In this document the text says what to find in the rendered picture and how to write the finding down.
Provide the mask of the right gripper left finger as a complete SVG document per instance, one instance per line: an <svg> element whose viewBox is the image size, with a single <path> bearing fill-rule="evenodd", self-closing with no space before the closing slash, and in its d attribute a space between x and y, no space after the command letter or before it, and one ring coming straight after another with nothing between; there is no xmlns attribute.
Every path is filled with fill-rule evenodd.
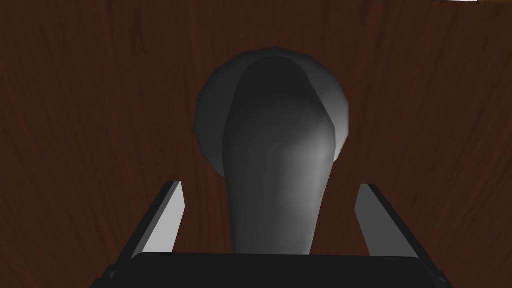
<svg viewBox="0 0 512 288"><path fill-rule="evenodd" d="M121 251L116 266L127 263L140 253L171 253L184 211L181 183L166 182Z"/></svg>

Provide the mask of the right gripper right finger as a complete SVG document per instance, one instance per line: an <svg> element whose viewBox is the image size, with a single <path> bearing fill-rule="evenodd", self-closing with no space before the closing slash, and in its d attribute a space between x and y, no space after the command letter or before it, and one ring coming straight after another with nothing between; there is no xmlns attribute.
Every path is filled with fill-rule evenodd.
<svg viewBox="0 0 512 288"><path fill-rule="evenodd" d="M371 256L417 258L437 272L427 251L376 185L360 185L354 210Z"/></svg>

